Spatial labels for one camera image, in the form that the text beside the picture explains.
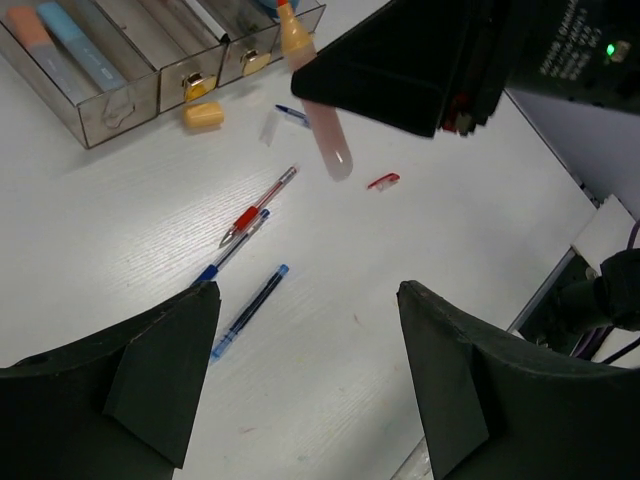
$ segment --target tabletop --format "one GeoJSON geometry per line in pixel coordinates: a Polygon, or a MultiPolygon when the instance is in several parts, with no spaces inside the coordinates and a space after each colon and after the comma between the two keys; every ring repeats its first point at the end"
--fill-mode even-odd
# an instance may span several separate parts
{"type": "MultiPolygon", "coordinates": [[[[383,2],[327,2],[318,46],[383,2]]],[[[462,139],[341,113],[353,174],[335,183],[309,131],[258,137],[300,103],[283,62],[85,151],[0,61],[0,366],[82,338],[186,288],[236,216],[293,163],[272,217],[219,275],[220,333],[280,263],[290,274],[209,369],[179,480],[388,480],[423,433],[395,293],[417,279],[506,328],[595,208],[503,98],[462,139]],[[400,175],[379,193],[366,185],[400,175]]]]}

